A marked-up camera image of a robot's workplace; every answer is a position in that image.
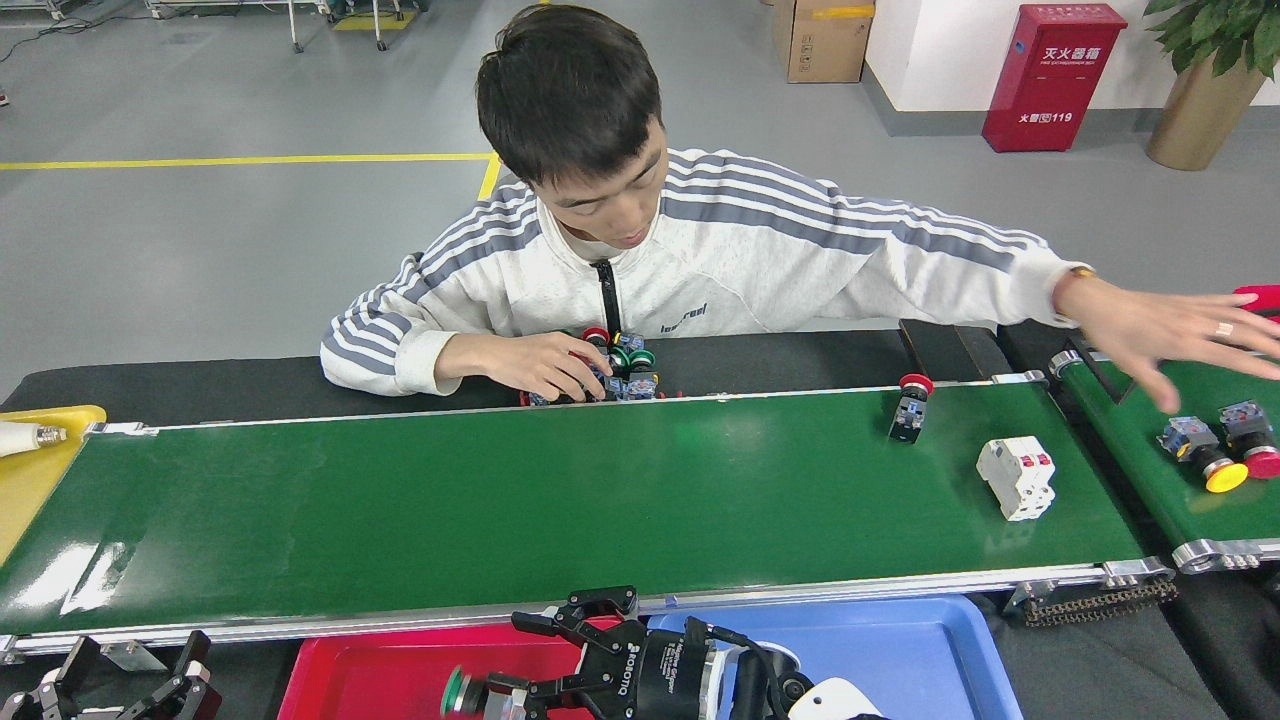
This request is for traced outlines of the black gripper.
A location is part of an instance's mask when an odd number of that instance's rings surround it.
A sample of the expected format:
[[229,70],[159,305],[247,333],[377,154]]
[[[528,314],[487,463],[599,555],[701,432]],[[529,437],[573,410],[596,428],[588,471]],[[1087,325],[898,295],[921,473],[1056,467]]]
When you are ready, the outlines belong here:
[[641,630],[621,641],[591,618],[627,618],[634,585],[570,592],[558,609],[512,612],[518,632],[585,647],[585,673],[534,682],[490,673],[484,689],[509,697],[503,719],[548,719],[554,708],[586,708],[595,719],[714,719],[716,647],[689,633]]

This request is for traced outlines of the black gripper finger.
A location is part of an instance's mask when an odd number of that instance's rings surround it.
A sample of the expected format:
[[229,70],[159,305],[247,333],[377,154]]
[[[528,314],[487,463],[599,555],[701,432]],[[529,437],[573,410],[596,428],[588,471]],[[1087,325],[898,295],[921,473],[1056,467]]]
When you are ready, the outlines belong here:
[[50,670],[37,684],[35,689],[38,705],[36,717],[77,719],[82,707],[76,700],[76,692],[95,667],[100,655],[100,643],[87,635],[79,637],[63,665]]
[[212,687],[205,659],[211,641],[202,632],[191,632],[180,651],[172,678],[140,701],[141,719],[215,719],[223,697]]

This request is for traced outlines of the person's right hand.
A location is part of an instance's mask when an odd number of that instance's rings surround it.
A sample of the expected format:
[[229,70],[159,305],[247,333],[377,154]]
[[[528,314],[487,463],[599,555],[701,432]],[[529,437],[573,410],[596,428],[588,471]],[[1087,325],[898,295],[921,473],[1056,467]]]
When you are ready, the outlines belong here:
[[493,380],[511,388],[577,402],[604,397],[598,373],[611,374],[605,355],[595,345],[562,332],[500,338],[488,370]]

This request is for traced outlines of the person's left hand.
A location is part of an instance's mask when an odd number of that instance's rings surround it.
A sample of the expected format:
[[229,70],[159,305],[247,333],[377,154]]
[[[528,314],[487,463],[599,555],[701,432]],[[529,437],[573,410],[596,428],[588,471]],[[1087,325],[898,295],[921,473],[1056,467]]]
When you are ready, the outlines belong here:
[[1165,360],[1279,378],[1277,324],[1245,310],[1257,299],[1139,292],[1091,270],[1065,273],[1051,293],[1053,310],[1076,323],[1166,414],[1178,413],[1180,393],[1158,366]]

